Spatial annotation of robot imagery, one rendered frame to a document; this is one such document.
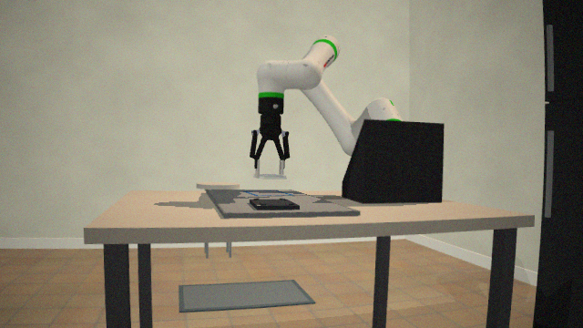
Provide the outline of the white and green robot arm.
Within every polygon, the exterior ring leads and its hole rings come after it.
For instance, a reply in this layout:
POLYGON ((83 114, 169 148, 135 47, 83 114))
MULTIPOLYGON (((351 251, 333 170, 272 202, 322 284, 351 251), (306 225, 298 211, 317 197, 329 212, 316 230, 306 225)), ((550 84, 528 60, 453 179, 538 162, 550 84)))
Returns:
POLYGON ((387 98, 373 100, 356 121, 349 115, 322 80, 322 67, 331 65, 339 54, 340 44, 335 37, 320 36, 302 60, 269 60, 262 63, 257 71, 258 113, 283 114, 284 91, 306 88, 301 92, 325 119, 343 151, 352 156, 365 118, 393 121, 402 119, 394 103, 387 98))

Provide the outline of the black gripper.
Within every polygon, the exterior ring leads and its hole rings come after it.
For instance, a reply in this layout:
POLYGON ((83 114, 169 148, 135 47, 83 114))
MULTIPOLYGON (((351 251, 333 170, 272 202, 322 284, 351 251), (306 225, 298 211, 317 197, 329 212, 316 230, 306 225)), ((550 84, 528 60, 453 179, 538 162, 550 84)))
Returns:
POLYGON ((253 130, 252 134, 252 141, 251 141, 251 153, 250 157, 255 160, 254 168, 255 168, 255 178, 260 178, 260 156, 265 146, 267 140, 273 140, 275 143, 276 149, 278 151, 280 157, 280 172, 279 174, 284 175, 284 165, 285 160, 290 157, 289 151, 289 131, 281 130, 281 116, 280 115, 261 115, 261 126, 258 130, 253 130), (257 145, 257 138, 259 133, 261 133, 261 143, 258 147, 258 150, 255 155, 256 145, 257 145), (283 150, 281 148, 281 143, 279 139, 279 135, 282 135, 283 141, 283 150), (254 137, 253 137, 254 136, 254 137))

